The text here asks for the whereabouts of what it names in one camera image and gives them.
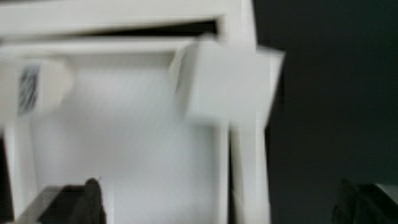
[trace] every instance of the black background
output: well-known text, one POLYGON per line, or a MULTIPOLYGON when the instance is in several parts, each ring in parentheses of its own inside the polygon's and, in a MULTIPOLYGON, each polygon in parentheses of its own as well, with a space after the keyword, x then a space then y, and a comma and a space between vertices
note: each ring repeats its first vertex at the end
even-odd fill
POLYGON ((254 0, 286 50, 269 137, 274 224, 331 223, 340 179, 398 184, 398 2, 254 0))

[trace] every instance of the white bar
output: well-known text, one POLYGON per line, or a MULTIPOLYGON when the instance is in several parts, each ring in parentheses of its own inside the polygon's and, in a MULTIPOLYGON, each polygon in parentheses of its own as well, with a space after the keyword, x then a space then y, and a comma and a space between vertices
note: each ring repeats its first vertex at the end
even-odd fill
POLYGON ((230 125, 228 122, 221 122, 215 130, 217 134, 217 147, 215 147, 215 158, 217 164, 217 188, 219 188, 219 198, 217 198, 217 224, 228 224, 228 174, 230 174, 230 125))
POLYGON ((215 0, 66 0, 0 4, 0 36, 89 33, 198 22, 226 14, 215 0))
POLYGON ((6 42, 0 55, 45 56, 102 53, 176 52, 194 38, 86 38, 47 42, 6 42))
POLYGON ((18 218, 39 193, 31 125, 25 119, 6 126, 4 140, 9 161, 15 217, 18 218))

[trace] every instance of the white panel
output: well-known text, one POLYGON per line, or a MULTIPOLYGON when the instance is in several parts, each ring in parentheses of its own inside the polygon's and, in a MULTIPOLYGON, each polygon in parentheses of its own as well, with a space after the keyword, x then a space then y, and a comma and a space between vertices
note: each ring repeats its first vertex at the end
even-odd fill
POLYGON ((71 97, 32 122, 39 189, 96 177, 110 224, 214 223, 215 133, 180 116, 171 55, 71 60, 71 97))
POLYGON ((59 0, 0 4, 0 36, 87 33, 215 19, 230 6, 215 0, 59 0))

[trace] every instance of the white surface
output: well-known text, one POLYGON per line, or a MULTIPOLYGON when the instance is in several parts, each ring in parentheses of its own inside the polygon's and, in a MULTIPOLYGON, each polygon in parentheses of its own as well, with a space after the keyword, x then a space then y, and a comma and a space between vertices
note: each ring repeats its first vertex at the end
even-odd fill
POLYGON ((169 62, 169 54, 71 57, 71 97, 32 122, 39 190, 100 178, 110 224, 215 219, 214 129, 180 116, 169 62))
POLYGON ((187 47, 178 95, 187 118, 228 122, 233 135, 238 223, 270 223, 263 129, 269 121, 283 52, 253 52, 203 40, 187 47))
POLYGON ((263 125, 269 119, 283 53, 276 50, 249 50, 201 41, 187 48, 182 65, 180 93, 185 112, 203 121, 228 120, 233 125, 263 125))
POLYGON ((221 17, 230 11, 224 0, 55 0, 0 4, 0 36, 63 35, 132 29, 221 17))

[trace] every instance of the dark gap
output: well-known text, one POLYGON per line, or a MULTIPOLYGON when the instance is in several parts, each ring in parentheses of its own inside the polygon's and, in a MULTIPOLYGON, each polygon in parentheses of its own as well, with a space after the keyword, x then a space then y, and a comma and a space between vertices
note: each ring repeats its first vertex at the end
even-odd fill
POLYGON ((0 223, 15 221, 6 142, 0 134, 0 223))
POLYGON ((134 30, 114 30, 105 32, 96 32, 84 35, 73 36, 105 36, 105 37, 126 37, 126 36, 139 36, 139 37, 151 37, 151 36, 164 36, 164 37, 196 37, 203 34, 217 35, 217 23, 215 21, 205 21, 196 23, 187 23, 171 26, 160 26, 155 28, 134 29, 134 30))
POLYGON ((228 224, 235 224, 237 223, 237 216, 235 216, 235 199, 233 199, 233 190, 235 190, 235 185, 233 185, 233 149, 231 149, 231 145, 233 145, 233 142, 231 142, 231 131, 230 131, 230 134, 228 134, 228 139, 230 139, 230 172, 228 172, 228 224))

